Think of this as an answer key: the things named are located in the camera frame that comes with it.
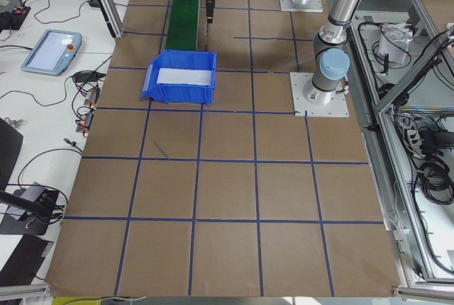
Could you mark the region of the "white foam pad left bin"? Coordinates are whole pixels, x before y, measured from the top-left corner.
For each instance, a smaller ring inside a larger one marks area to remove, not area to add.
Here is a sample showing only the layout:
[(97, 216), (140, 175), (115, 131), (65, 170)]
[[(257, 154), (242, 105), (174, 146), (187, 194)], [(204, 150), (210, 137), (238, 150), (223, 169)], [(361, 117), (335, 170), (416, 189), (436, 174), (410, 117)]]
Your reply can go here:
[(186, 70), (175, 68), (160, 68), (157, 76), (158, 84), (211, 84), (212, 71), (210, 70)]

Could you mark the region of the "blue left plastic bin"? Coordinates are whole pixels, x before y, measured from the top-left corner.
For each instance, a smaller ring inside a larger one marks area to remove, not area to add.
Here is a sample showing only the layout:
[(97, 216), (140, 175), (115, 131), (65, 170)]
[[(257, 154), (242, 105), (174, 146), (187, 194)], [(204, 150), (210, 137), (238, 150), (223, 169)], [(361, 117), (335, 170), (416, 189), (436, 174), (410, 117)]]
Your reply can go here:
[[(216, 88), (215, 52), (164, 50), (148, 66), (141, 97), (151, 98), (166, 104), (170, 102), (188, 102), (210, 105)], [(160, 68), (212, 71), (211, 84), (158, 84), (157, 76)]]

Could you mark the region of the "green conveyor belt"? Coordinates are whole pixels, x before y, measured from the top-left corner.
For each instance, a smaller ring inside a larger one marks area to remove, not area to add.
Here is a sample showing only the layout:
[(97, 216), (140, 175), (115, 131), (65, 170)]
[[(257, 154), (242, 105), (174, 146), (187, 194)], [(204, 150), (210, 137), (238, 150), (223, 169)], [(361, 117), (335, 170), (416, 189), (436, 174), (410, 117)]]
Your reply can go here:
[(172, 0), (166, 50), (197, 50), (200, 0)]

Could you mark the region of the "teach pendant near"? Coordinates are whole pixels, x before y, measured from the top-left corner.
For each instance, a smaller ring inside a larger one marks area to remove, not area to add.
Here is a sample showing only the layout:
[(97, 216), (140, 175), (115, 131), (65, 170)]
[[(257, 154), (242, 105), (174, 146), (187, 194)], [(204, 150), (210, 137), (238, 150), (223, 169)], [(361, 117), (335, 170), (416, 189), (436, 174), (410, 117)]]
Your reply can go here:
[(62, 74), (82, 44), (82, 34), (47, 29), (21, 65), (24, 72)]

